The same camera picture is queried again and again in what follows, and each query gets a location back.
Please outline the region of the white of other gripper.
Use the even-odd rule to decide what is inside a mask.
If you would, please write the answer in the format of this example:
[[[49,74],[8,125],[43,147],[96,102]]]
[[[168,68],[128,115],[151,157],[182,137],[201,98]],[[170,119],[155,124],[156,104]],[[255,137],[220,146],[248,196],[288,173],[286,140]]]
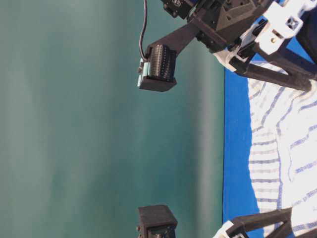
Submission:
[[[248,238],[246,232],[282,223],[267,238],[286,238],[292,233],[292,208],[240,216],[225,222],[212,238]]]

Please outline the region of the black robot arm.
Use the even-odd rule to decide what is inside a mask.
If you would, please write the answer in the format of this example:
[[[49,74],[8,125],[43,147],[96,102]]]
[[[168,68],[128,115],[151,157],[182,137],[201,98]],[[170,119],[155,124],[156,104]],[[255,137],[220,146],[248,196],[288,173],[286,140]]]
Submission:
[[[248,79],[249,171],[268,238],[317,235],[317,3],[165,0],[230,71]]]

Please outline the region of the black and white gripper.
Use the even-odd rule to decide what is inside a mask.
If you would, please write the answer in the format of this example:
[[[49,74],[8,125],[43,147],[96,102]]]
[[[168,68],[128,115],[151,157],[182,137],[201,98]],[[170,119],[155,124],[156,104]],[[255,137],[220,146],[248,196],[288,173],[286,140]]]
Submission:
[[[187,15],[217,60],[240,76],[301,91],[317,79],[317,8],[311,0],[199,0]],[[282,47],[296,37],[312,61]],[[254,54],[284,70],[250,61]]]

